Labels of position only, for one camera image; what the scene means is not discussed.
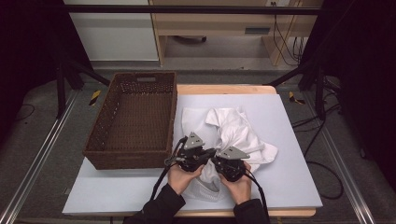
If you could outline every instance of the horizontal black bar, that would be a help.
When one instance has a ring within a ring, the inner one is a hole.
[[[213,6],[119,6],[65,5],[41,6],[45,10],[83,13],[190,13],[190,14],[262,14],[262,15],[318,15],[334,12],[320,7],[213,7]]]

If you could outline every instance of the black jacket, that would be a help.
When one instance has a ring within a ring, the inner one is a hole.
[[[172,223],[174,215],[184,204],[186,202],[183,197],[177,195],[169,185],[165,185],[155,200],[146,203],[143,209],[134,216],[126,217],[123,224]],[[270,223],[260,199],[252,199],[236,205],[233,213],[239,224]]]

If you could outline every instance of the wicker basket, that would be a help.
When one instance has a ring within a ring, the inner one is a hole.
[[[175,72],[116,74],[83,155],[98,170],[164,167],[176,107]]]

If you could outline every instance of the white wall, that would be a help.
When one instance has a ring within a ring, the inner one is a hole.
[[[67,5],[148,5],[148,0],[64,0]],[[70,13],[91,61],[158,61],[151,17]]]

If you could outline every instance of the white cloth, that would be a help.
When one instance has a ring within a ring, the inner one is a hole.
[[[264,143],[254,133],[242,108],[183,108],[181,118],[185,135],[196,133],[208,148],[236,147],[250,158],[245,159],[251,166],[251,172],[260,164],[275,159],[277,148]],[[227,189],[220,183],[215,165],[209,161],[202,174],[191,181],[183,195],[209,202],[217,202],[225,196]]]

